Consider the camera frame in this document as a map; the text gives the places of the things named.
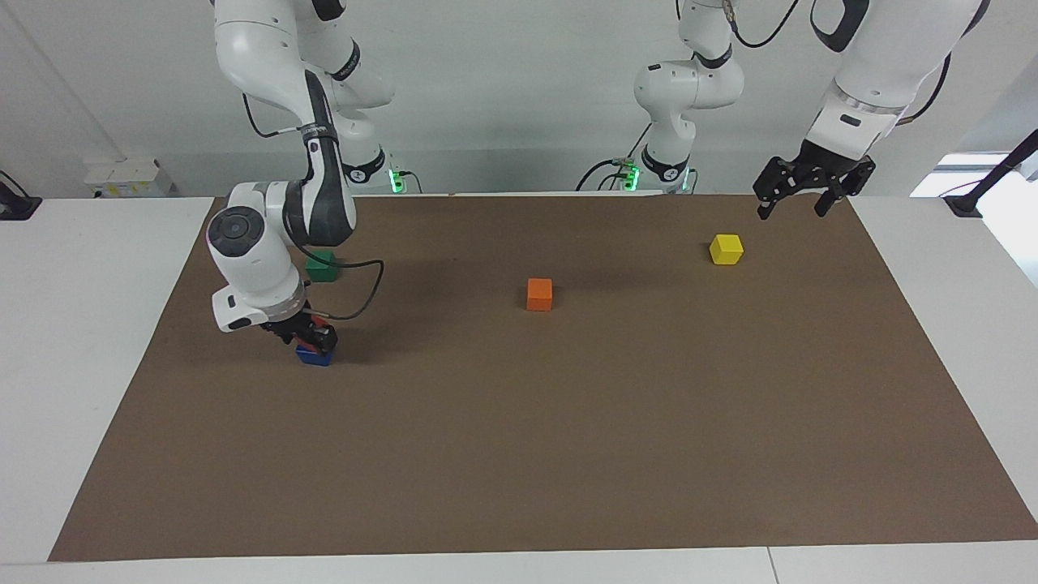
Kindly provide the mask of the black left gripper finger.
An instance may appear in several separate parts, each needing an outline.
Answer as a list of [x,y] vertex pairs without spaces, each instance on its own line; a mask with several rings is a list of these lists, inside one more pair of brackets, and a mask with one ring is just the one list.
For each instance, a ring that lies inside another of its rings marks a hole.
[[761,221],[767,221],[778,202],[800,192],[803,177],[804,169],[794,161],[772,157],[753,183],[753,192],[757,197],[757,217]]
[[838,180],[836,177],[828,180],[827,188],[821,193],[815,203],[814,211],[819,217],[826,217],[834,205],[846,197],[853,197],[861,194],[867,182],[870,180],[875,166],[857,166],[849,171],[844,178]]

